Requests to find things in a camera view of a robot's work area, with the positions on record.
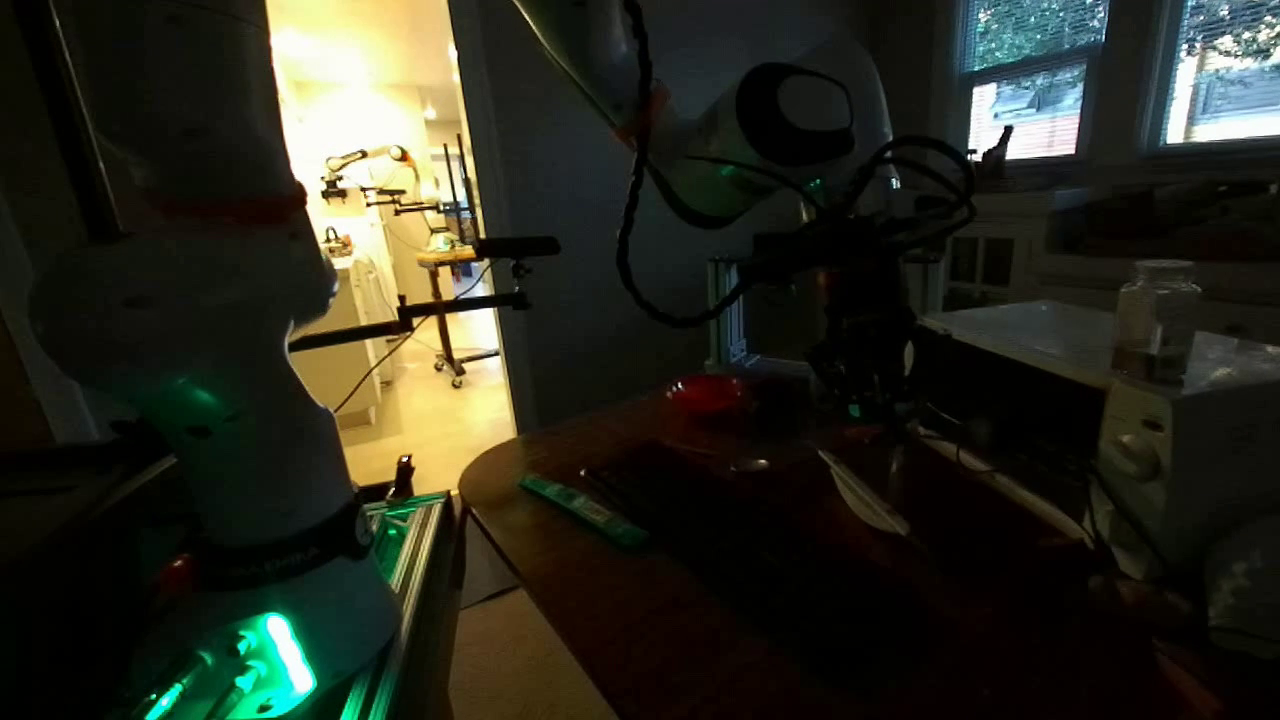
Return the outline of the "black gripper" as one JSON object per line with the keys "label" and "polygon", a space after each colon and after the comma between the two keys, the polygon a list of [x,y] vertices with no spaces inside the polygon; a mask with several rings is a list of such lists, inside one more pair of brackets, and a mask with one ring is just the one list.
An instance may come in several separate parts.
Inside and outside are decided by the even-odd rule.
{"label": "black gripper", "polygon": [[839,412],[888,414],[904,389],[917,312],[901,249],[852,229],[802,229],[751,238],[757,279],[816,279],[822,338],[807,355],[822,391]]}

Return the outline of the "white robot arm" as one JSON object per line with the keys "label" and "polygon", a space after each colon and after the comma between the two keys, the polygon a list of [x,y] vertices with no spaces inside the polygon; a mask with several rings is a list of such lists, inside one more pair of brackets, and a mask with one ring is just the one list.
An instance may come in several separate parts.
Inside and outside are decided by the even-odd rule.
{"label": "white robot arm", "polygon": [[[48,57],[90,162],[112,143],[151,166],[143,229],[90,180],[92,238],[38,276],[38,345],[123,401],[177,457],[189,588],[128,639],[112,720],[391,720],[415,656],[409,536],[444,512],[369,501],[336,418],[289,355],[329,333],[333,265],[289,173],[265,0],[119,0],[98,40],[128,103],[84,103],[84,59],[52,0],[9,0]],[[874,57],[826,40],[751,63],[706,114],[660,103],[641,0],[508,0],[612,122],[637,180],[697,223],[727,223],[777,180],[837,195],[888,136]]]}

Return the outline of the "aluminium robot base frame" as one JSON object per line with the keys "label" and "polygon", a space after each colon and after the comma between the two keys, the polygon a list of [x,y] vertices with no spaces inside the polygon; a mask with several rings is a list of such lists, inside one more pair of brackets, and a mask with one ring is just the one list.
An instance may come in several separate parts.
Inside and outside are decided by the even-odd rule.
{"label": "aluminium robot base frame", "polygon": [[128,720],[449,720],[461,541],[449,494],[365,505],[365,559],[191,590],[133,665]]}

